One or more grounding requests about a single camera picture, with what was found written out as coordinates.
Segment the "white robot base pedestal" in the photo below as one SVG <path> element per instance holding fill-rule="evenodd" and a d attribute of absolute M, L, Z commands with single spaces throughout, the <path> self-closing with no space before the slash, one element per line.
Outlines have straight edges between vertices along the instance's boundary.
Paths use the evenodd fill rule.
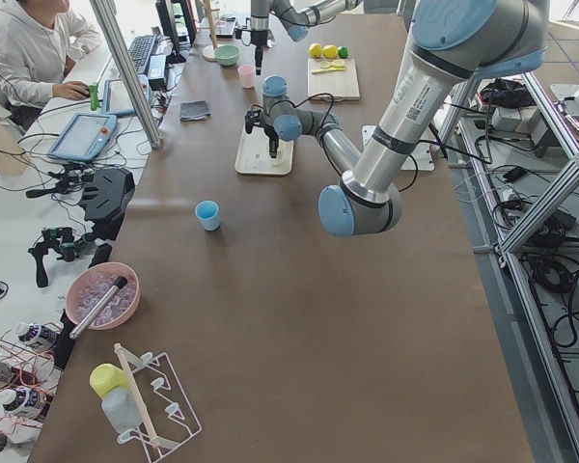
<path fill-rule="evenodd" d="M 363 148 L 366 147 L 367 143 L 371 139 L 374 129 L 375 129 L 374 125 L 362 126 L 361 133 L 363 140 Z M 412 153 L 407 156 L 401 168 L 404 171 L 410 171 L 413 170 L 415 167 L 418 167 L 419 171 L 425 172 L 431 172 L 434 170 L 435 166 L 429 143 L 418 144 L 417 147 L 412 151 Z"/>

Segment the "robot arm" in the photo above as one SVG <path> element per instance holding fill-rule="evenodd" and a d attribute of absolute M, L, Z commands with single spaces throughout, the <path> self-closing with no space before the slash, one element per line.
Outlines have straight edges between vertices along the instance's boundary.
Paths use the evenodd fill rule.
<path fill-rule="evenodd" d="M 539 68 L 549 10 L 547 1 L 418 2 L 402 58 L 406 68 L 363 150 L 349 141 L 334 115 L 291 102 L 279 75 L 265 78 L 262 109 L 247 112 L 245 130 L 262 128 L 272 150 L 280 141 L 315 137 L 341 172 L 339 183 L 319 195 L 320 223 L 337 236 L 385 232 L 402 211 L 393 181 L 453 86 Z"/>
<path fill-rule="evenodd" d="M 360 0 L 322 0 L 297 10 L 288 0 L 253 0 L 246 26 L 242 29 L 249 35 L 249 44 L 255 47 L 255 73 L 262 74 L 263 49 L 267 45 L 269 19 L 277 17 L 289 37 L 302 41 L 308 31 L 333 20 L 338 14 L 352 11 L 362 4 Z"/>

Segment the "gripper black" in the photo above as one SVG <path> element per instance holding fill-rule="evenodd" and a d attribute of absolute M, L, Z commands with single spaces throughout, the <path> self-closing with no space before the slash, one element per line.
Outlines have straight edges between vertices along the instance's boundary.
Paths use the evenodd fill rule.
<path fill-rule="evenodd" d="M 262 74 L 262 48 L 268 47 L 270 30 L 252 30 L 246 27 L 234 31 L 234 37 L 245 46 L 253 45 L 255 49 L 255 73 Z"/>
<path fill-rule="evenodd" d="M 267 115 L 261 109 L 250 109 L 244 116 L 244 128 L 247 134 L 251 134 L 255 127 L 262 128 L 264 134 L 269 138 L 269 156 L 276 159 L 278 155 L 279 135 L 273 124 L 267 119 Z"/>

